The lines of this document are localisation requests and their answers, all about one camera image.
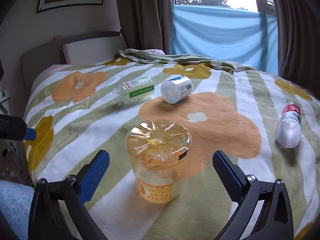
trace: green label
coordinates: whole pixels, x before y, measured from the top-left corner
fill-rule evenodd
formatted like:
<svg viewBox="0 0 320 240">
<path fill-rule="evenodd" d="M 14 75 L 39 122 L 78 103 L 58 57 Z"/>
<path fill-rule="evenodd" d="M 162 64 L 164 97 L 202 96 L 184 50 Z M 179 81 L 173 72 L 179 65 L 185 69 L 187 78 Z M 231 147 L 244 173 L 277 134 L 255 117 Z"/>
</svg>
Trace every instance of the green label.
<svg viewBox="0 0 320 240">
<path fill-rule="evenodd" d="M 138 96 L 138 95 L 142 95 L 142 94 L 147 93 L 147 92 L 150 92 L 150 91 L 152 91 L 152 90 L 155 90 L 154 85 L 149 86 L 149 87 L 145 87 L 145 88 L 140 88 L 140 89 L 138 89 L 138 90 L 135 90 L 135 91 L 130 92 L 130 93 L 129 93 L 129 97 L 130 97 L 130 98 L 134 98 L 134 97 L 136 97 L 136 96 Z"/>
</svg>

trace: striped blanket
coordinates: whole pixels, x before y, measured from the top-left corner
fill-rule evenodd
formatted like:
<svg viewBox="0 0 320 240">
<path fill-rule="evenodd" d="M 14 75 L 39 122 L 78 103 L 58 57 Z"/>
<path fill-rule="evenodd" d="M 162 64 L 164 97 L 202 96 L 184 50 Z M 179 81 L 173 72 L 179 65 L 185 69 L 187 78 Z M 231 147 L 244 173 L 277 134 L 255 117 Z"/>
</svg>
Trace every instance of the striped blanket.
<svg viewBox="0 0 320 240">
<path fill-rule="evenodd" d="M 192 80 L 193 93 L 167 104 L 160 86 L 179 75 Z M 113 85 L 144 76 L 154 83 L 153 96 L 116 106 Z M 282 109 L 290 101 L 302 112 L 302 137 L 295 149 L 275 141 Z M 130 128 L 151 119 L 181 123 L 192 134 L 187 179 L 180 196 L 168 204 L 149 203 L 139 196 L 124 144 Z M 285 181 L 296 239 L 318 214 L 320 102 L 249 66 L 133 49 L 119 51 L 101 64 L 55 65 L 35 80 L 25 121 L 37 132 L 35 141 L 25 142 L 34 183 L 40 178 L 63 180 L 77 174 L 100 149 L 110 153 L 110 167 L 85 204 L 108 239 L 214 239 L 237 207 L 212 167 L 212 153 L 220 149 L 245 174 L 261 181 Z M 260 201 L 243 237 L 250 234 L 261 206 Z"/>
</svg>

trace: white plastic bottle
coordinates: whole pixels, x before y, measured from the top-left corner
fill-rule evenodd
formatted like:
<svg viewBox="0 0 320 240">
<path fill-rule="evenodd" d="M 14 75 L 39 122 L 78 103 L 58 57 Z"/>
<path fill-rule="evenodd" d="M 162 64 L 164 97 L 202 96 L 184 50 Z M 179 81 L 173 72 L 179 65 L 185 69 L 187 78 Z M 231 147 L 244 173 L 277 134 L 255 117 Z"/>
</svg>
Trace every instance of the white plastic bottle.
<svg viewBox="0 0 320 240">
<path fill-rule="evenodd" d="M 301 110 L 294 102 L 283 109 L 276 129 L 276 141 L 283 147 L 295 148 L 301 139 Z"/>
<path fill-rule="evenodd" d="M 151 78 L 142 77 L 116 85 L 112 91 L 116 104 L 129 105 L 150 97 L 155 91 Z"/>
<path fill-rule="evenodd" d="M 175 104 L 192 93 L 193 84 L 188 77 L 180 76 L 164 81 L 160 91 L 166 102 Z"/>
</svg>

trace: orange label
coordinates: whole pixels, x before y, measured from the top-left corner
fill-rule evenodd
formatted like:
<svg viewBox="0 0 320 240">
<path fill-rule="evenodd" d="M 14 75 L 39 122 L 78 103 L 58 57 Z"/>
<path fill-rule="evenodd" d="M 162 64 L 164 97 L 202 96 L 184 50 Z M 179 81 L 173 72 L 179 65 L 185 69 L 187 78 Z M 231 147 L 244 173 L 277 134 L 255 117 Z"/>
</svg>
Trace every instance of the orange label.
<svg viewBox="0 0 320 240">
<path fill-rule="evenodd" d="M 140 189 L 140 193 L 145 199 L 156 203 L 164 203 L 172 200 L 172 184 L 154 186 L 147 184 L 140 179 L 137 179 L 136 181 Z"/>
</svg>

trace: red label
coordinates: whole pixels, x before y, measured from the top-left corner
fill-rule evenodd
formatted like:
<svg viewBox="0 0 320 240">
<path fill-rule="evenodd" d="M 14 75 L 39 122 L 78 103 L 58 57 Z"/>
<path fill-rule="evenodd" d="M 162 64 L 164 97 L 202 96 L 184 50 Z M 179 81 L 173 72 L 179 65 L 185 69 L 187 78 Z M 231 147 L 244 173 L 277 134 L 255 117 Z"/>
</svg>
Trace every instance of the red label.
<svg viewBox="0 0 320 240">
<path fill-rule="evenodd" d="M 289 111 L 295 111 L 298 113 L 298 115 L 301 114 L 300 108 L 297 107 L 296 105 L 287 105 L 283 111 L 282 111 L 282 115 L 284 115 L 285 113 L 289 112 Z"/>
</svg>

